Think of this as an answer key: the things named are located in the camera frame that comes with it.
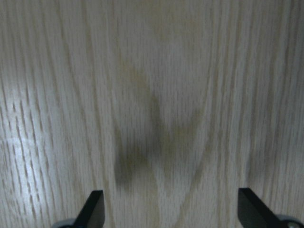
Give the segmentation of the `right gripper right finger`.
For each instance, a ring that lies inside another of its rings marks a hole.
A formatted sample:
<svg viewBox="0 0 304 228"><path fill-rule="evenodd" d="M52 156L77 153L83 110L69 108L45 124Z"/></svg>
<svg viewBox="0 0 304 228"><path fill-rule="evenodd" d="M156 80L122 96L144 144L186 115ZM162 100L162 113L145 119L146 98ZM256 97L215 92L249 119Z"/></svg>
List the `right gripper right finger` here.
<svg viewBox="0 0 304 228"><path fill-rule="evenodd" d="M273 213L250 188L239 188L237 200L237 217L244 228L302 228L304 226L294 217Z"/></svg>

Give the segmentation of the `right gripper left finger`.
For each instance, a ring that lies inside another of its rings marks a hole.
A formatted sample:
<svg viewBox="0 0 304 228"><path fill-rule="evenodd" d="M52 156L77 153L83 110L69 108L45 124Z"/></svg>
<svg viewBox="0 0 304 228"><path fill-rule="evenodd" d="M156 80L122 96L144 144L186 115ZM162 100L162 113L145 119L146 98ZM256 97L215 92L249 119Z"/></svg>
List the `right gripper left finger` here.
<svg viewBox="0 0 304 228"><path fill-rule="evenodd" d="M104 192L94 190L90 193L78 216L57 222L56 228L103 228L104 224Z"/></svg>

